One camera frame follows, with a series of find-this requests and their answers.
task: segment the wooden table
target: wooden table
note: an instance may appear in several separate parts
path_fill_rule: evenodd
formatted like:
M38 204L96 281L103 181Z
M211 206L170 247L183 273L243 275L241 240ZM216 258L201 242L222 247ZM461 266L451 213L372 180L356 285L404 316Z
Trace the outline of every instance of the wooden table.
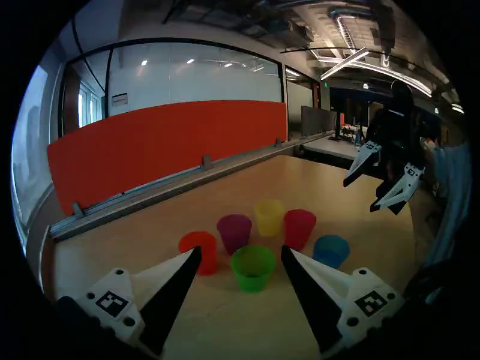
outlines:
M117 266L132 273L150 268L177 255L184 234L206 230L218 238L219 270L195 278L164 359L317 358L317 343L280 260L282 237L262 239L253 227L251 243L272 249L277 266L266 289L244 293L216 223L231 213L253 218L253 205L260 199L310 210L317 225L304 254L311 256L318 237L340 235L351 247L342 271L349 274L366 266L402 291L415 270L409 207L397 216L387 210L370 213L380 181L362 176L343 188L345 174L281 155L61 242L55 250L57 296L77 297Z

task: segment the desk divider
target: desk divider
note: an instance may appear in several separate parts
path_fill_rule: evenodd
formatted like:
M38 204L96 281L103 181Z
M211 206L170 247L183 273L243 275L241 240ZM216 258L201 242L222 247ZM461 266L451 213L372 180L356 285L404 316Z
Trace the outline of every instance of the desk divider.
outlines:
M66 215L116 194L211 161L286 141L284 103L215 100L168 104L111 116L47 148Z

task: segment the plastic cup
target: plastic cup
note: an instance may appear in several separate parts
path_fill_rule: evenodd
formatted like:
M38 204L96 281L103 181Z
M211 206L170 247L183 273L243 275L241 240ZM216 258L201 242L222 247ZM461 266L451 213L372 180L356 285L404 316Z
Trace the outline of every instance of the plastic cup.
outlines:
M261 200L255 204L255 218L261 236L280 233L285 208L279 200Z
M212 275L218 268L217 239L206 231L194 231L180 239L178 250L186 253L195 246L202 248L202 262L200 262L197 274Z
M313 259L334 269L338 269L349 254L349 243L337 235L322 236L313 247Z
M248 245L233 254L230 264L243 291L259 292L275 268L275 256L266 247Z
M221 218L217 223L218 232L229 255L248 245L251 220L245 215L232 214Z
M310 211L295 209L287 211L283 222L285 224L285 245L301 251L310 237L317 217Z

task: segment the blue cup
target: blue cup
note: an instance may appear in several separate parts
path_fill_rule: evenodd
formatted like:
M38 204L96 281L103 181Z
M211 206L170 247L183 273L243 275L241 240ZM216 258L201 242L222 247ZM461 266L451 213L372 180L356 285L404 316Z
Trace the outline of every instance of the blue cup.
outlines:
M313 259L334 269L338 269L349 255L349 243L337 235L322 236L313 247Z

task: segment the pink cup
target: pink cup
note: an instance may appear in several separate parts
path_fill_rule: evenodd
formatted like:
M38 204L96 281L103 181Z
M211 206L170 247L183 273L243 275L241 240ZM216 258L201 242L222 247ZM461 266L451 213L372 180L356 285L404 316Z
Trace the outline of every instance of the pink cup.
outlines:
M245 215L232 214L221 218L217 223L218 232L229 255L248 245L251 220Z

